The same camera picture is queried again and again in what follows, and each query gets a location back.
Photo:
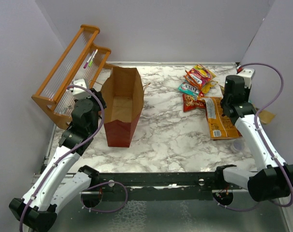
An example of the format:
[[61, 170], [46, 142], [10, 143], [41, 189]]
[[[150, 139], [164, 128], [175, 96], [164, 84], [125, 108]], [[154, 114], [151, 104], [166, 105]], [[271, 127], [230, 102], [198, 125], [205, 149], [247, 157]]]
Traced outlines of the red paper bag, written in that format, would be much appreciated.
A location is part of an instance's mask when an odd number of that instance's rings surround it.
[[144, 107], [145, 89], [137, 68], [105, 64], [96, 81], [106, 103], [104, 129], [109, 147], [129, 147]]

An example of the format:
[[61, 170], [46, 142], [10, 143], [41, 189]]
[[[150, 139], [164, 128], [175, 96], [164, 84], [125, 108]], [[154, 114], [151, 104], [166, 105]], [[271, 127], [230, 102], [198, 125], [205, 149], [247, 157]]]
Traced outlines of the red snack packet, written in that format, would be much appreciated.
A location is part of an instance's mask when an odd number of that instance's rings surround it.
[[201, 97], [182, 94], [182, 100], [183, 112], [188, 112], [194, 109], [206, 109], [206, 103]]

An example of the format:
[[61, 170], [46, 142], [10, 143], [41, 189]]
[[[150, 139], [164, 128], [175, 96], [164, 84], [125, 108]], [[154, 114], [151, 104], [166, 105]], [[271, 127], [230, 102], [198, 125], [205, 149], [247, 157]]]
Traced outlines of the teal Fox's mint candy bag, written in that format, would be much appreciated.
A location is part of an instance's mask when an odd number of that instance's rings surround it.
[[200, 90], [188, 82], [183, 82], [181, 85], [179, 85], [178, 90], [181, 91], [184, 94], [191, 95], [191, 96], [199, 96]]

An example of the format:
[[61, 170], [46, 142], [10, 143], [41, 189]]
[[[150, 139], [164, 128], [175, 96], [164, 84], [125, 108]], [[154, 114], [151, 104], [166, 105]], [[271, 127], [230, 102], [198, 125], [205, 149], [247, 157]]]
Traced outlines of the orange Fox's fruits candy bag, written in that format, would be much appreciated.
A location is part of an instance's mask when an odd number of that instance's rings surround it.
[[214, 78], [216, 77], [212, 71], [201, 64], [197, 64], [189, 71], [185, 70], [185, 72], [184, 78], [200, 91], [207, 82], [215, 81]]

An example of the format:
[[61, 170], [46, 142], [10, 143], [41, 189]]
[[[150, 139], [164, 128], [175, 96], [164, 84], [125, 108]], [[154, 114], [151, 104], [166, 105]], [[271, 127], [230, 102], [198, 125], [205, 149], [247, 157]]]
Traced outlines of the yellow snack packet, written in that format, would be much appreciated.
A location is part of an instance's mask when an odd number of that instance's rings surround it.
[[210, 91], [210, 89], [214, 88], [217, 84], [217, 81], [209, 81], [202, 87], [201, 92], [207, 94]]

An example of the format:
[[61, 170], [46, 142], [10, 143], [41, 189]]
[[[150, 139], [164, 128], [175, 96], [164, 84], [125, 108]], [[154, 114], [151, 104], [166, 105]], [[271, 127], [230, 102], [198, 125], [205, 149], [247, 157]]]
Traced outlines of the orange chips bag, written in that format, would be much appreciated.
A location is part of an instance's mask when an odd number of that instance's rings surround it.
[[198, 99], [206, 106], [206, 119], [208, 123], [210, 139], [226, 140], [237, 139], [242, 135], [231, 123], [227, 116], [223, 115], [220, 102], [221, 97], [202, 97]]

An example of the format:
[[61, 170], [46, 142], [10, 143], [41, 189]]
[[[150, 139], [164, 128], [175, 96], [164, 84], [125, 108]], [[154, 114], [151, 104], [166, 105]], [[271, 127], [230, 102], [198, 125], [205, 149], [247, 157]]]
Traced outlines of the gold snack packet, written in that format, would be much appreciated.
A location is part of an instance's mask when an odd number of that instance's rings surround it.
[[[220, 89], [221, 89], [222, 95], [224, 95], [224, 86], [220, 85]], [[249, 96], [250, 89], [246, 87], [245, 92], [246, 92], [246, 96]], [[260, 110], [259, 108], [255, 107], [255, 105], [253, 105], [253, 107], [255, 108], [256, 112], [258, 112]], [[276, 116], [275, 114], [273, 114], [267, 110], [262, 110], [259, 113], [260, 121], [264, 125], [271, 123], [271, 121], [274, 119], [275, 116]]]

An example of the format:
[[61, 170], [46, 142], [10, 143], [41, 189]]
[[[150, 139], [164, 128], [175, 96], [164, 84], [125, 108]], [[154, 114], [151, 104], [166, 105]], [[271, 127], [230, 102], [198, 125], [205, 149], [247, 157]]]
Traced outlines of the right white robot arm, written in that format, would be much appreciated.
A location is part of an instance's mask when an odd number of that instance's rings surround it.
[[225, 79], [223, 99], [220, 102], [223, 114], [236, 126], [254, 156], [257, 173], [241, 170], [235, 165], [217, 167], [214, 184], [225, 189], [231, 183], [246, 189], [256, 202], [293, 197], [293, 164], [276, 151], [254, 106], [249, 103], [249, 88], [243, 77], [229, 75]]

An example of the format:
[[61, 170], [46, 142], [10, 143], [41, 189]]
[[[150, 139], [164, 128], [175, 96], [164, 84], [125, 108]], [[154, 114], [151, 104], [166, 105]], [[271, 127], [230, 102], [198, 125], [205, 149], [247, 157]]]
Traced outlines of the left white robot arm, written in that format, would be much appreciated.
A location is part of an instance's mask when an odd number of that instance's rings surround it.
[[35, 232], [47, 232], [59, 212], [83, 189], [95, 190], [99, 180], [94, 170], [78, 172], [61, 185], [71, 167], [80, 159], [103, 126], [106, 103], [101, 92], [78, 85], [67, 87], [75, 97], [72, 121], [64, 131], [53, 158], [31, 189], [22, 198], [14, 198], [9, 208], [19, 220], [19, 231], [27, 226]]

